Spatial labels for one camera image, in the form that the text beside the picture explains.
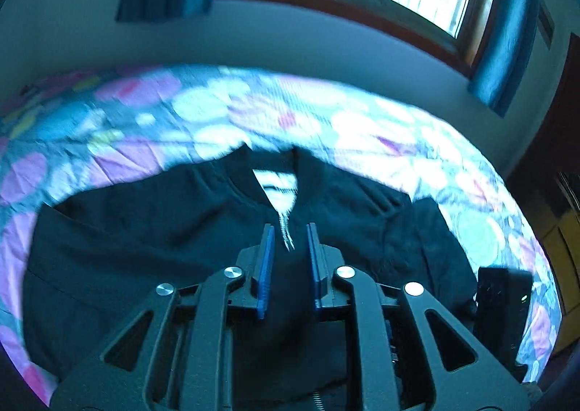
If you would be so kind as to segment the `black zip jacket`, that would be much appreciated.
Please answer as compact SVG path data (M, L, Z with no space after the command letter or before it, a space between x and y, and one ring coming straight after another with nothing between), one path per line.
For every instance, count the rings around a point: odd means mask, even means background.
M275 229L268 311L237 329L239 410L345 406L345 331L312 318L306 227L377 282L416 281L462 322L476 277L430 198L340 170L310 152L241 147L42 206L22 283L29 358L58 379L163 282L205 281Z

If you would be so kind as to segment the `colourful dotted bedspread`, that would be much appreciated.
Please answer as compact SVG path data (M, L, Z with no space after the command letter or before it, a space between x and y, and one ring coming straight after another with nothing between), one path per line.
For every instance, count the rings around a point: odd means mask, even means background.
M240 145L299 145L414 199L432 197L473 268L530 271L518 360L528 381L540 379L562 322L555 277L500 175L449 123L337 82L220 66L121 67L47 77L1 106L1 342L41 402L55 381L29 361L21 310L38 207Z

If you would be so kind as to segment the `blue curtain right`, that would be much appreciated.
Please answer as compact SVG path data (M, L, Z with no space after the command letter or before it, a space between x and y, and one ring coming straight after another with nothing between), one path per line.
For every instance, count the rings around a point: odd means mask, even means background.
M503 117L515 97L536 37L541 0L493 0L493 26L468 85L469 93Z

